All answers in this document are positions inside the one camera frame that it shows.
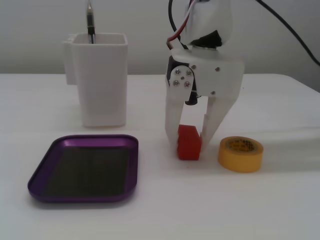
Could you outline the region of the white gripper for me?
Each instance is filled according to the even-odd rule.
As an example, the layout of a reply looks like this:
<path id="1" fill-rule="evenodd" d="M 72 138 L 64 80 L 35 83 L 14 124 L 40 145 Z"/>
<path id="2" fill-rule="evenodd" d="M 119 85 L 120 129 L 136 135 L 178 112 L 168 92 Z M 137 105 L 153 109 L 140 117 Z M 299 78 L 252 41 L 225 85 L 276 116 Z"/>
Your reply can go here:
<path id="1" fill-rule="evenodd" d="M 178 147 L 178 129 L 186 101 L 208 97 L 203 118 L 201 150 L 204 152 L 231 107 L 239 97 L 244 63 L 220 53 L 223 39 L 215 30 L 192 40 L 190 49 L 170 49 L 166 72 L 165 133 L 171 149 Z"/>

